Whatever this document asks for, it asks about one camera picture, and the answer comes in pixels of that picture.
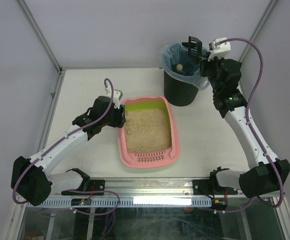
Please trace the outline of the blue plastic bin liner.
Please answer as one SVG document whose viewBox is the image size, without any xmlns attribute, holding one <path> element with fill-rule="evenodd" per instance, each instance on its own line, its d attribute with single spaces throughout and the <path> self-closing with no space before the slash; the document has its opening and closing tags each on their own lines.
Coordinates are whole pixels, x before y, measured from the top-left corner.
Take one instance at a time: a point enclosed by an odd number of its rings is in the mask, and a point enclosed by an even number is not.
<svg viewBox="0 0 290 240">
<path fill-rule="evenodd" d="M 203 91 L 210 85 L 206 77 L 200 76 L 200 64 L 188 55 L 186 47 L 180 43 L 165 45 L 158 53 L 160 67 L 173 79 L 195 86 Z M 177 64 L 183 65 L 183 70 L 176 70 Z"/>
</svg>

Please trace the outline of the black ribbed trash bin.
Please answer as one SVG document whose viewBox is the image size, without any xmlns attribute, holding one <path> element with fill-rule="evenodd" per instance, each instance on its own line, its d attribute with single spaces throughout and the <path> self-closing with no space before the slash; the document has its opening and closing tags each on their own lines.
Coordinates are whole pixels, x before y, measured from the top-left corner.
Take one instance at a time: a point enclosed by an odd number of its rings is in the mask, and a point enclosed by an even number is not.
<svg viewBox="0 0 290 240">
<path fill-rule="evenodd" d="M 195 86 L 171 78 L 164 71 L 164 96 L 170 104 L 178 107 L 187 106 L 193 102 L 198 91 Z"/>
</svg>

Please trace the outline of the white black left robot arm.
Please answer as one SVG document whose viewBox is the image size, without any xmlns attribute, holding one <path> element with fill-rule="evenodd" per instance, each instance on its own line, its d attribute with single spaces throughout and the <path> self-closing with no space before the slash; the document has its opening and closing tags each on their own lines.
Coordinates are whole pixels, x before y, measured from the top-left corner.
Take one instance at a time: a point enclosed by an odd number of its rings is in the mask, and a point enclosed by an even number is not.
<svg viewBox="0 0 290 240">
<path fill-rule="evenodd" d="M 92 107 L 75 118 L 63 135 L 40 152 L 25 158 L 18 157 L 13 163 L 11 188 L 15 203 L 20 203 L 16 195 L 25 202 L 37 206 L 50 194 L 82 194 L 90 189 L 90 177 L 78 168 L 65 173 L 52 171 L 72 151 L 88 142 L 102 128 L 110 126 L 122 128 L 125 123 L 125 107 L 120 97 L 99 96 Z"/>
</svg>

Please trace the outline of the aluminium mounting rail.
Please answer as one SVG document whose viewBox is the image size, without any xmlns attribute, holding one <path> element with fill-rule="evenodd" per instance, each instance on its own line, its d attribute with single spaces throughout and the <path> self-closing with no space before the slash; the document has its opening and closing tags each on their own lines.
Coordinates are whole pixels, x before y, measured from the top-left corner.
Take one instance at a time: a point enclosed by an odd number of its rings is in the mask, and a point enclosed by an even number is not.
<svg viewBox="0 0 290 240">
<path fill-rule="evenodd" d="M 49 196 L 103 196 L 112 191 L 120 196 L 129 195 L 194 195 L 211 196 L 207 188 L 208 180 L 184 178 L 88 178 L 76 176 L 48 181 L 22 179 L 16 192 L 35 206 Z"/>
</svg>

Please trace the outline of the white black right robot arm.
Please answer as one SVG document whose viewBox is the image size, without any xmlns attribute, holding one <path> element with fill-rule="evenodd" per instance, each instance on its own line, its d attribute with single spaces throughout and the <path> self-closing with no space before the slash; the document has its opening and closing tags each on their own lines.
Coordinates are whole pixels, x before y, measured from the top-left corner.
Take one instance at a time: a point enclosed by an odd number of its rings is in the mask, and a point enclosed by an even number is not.
<svg viewBox="0 0 290 240">
<path fill-rule="evenodd" d="M 290 172 L 290 163 L 271 150 L 254 125 L 247 101 L 238 89 L 241 62 L 233 59 L 203 59 L 200 75 L 213 89 L 213 103 L 234 131 L 248 162 L 248 171 L 218 167 L 210 173 L 209 188 L 241 190 L 248 198 L 281 191 Z"/>
</svg>

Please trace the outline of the beige litter pellets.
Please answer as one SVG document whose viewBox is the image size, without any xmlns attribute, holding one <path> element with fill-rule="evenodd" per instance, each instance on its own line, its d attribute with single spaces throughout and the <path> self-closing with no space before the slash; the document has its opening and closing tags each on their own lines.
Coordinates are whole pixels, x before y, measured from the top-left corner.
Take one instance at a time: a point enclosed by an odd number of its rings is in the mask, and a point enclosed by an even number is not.
<svg viewBox="0 0 290 240">
<path fill-rule="evenodd" d="M 133 121 L 132 126 L 124 126 L 126 147 L 129 152 L 155 152 L 171 147 L 170 123 L 162 109 L 128 111 L 126 121 L 128 120 Z M 131 135 L 126 133 L 127 129 L 132 130 Z"/>
</svg>

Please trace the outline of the pink litter box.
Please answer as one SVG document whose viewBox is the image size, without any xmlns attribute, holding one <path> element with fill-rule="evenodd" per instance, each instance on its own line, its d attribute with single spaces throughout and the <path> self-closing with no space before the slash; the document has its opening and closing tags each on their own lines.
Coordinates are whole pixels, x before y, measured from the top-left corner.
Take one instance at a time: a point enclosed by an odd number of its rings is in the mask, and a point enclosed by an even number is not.
<svg viewBox="0 0 290 240">
<path fill-rule="evenodd" d="M 169 165 L 177 161 L 180 156 L 180 143 L 173 115 L 173 110 L 163 96 L 139 96 L 127 98 L 122 102 L 125 112 L 138 112 L 151 109 L 161 109 L 169 120 L 171 129 L 171 147 L 149 152 L 130 152 L 127 150 L 125 132 L 118 129 L 118 149 L 121 161 L 130 168 L 148 169 Z"/>
</svg>

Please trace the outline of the black litter scoop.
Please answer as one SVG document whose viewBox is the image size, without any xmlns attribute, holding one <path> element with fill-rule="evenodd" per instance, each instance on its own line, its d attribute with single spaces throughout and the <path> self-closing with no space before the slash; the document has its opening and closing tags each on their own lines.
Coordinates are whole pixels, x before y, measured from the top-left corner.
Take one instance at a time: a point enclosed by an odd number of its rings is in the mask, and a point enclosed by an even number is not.
<svg viewBox="0 0 290 240">
<path fill-rule="evenodd" d="M 182 42 L 182 45 L 187 48 L 192 59 L 198 61 L 202 57 L 202 42 L 198 38 L 189 36 L 188 41 Z"/>
</svg>

